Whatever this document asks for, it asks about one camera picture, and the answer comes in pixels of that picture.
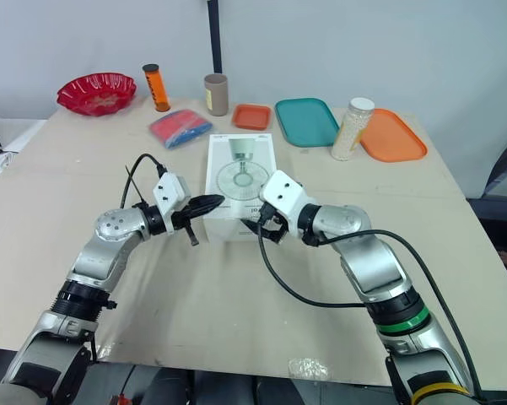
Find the teal tray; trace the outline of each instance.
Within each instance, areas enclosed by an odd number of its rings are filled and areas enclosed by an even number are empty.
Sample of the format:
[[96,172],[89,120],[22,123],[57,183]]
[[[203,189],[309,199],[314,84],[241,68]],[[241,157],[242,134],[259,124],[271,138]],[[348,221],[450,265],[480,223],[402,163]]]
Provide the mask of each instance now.
[[330,146],[336,140],[339,126],[322,100],[281,100],[275,110],[285,139],[295,146]]

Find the white box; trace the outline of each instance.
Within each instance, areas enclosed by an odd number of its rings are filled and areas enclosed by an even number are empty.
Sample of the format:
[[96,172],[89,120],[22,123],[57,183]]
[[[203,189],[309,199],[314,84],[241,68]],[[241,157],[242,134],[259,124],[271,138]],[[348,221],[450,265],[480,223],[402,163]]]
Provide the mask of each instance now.
[[203,217],[210,242],[256,240],[240,219],[258,219],[259,191],[274,171],[272,134],[210,136],[206,194],[225,196],[219,207]]

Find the green ring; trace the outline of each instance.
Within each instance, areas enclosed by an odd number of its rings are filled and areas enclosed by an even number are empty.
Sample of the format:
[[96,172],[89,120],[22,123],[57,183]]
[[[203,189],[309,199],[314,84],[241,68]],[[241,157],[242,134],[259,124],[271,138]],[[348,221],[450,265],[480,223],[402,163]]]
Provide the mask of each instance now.
[[387,333],[403,332],[419,325],[428,316],[429,316],[428,307],[424,306],[423,309],[418,314],[413,316],[408,321],[395,323],[393,325],[376,325],[376,326],[379,332],[387,332]]

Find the table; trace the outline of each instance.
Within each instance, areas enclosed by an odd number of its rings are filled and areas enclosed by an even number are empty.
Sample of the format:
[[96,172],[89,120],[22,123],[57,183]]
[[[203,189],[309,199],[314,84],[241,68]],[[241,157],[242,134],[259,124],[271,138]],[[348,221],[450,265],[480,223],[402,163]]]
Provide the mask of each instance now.
[[[217,132],[234,128],[231,114],[213,117],[200,100],[172,100],[191,108]],[[340,121],[343,109],[333,109]],[[150,152],[202,193],[208,137],[173,151],[147,125],[161,113],[136,98],[113,116],[59,110],[0,177],[0,348],[17,349],[48,309],[68,269],[93,232],[94,220],[118,206],[130,165]],[[402,118],[428,145],[419,161],[385,164],[361,148],[348,162],[328,148],[296,148],[275,118],[278,168],[300,181],[320,203],[356,204],[376,228],[409,240],[431,268],[466,337],[485,389],[507,390],[507,275],[477,218],[418,120]],[[150,201],[156,173],[142,164],[137,184]],[[132,190],[128,203],[136,202]],[[333,381],[390,384],[386,352],[363,309],[321,309],[284,292],[262,264],[253,242],[201,244],[184,232],[158,236],[133,252],[104,310],[99,356],[146,365],[290,376],[296,359],[313,359]],[[455,342],[430,287],[412,258],[391,243],[428,307]],[[287,238],[269,245],[281,276],[317,300],[355,302],[332,249]]]

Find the small orange tray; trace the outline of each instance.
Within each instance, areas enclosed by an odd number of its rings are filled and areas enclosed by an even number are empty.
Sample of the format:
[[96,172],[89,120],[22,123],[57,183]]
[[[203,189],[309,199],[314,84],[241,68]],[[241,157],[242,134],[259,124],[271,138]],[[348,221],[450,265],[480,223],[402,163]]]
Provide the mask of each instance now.
[[428,147],[397,114],[382,108],[375,108],[360,142],[369,156],[382,162],[417,160],[428,153]]
[[238,128],[262,131],[268,128],[271,111],[268,107],[253,104],[238,104],[233,115],[233,124]]

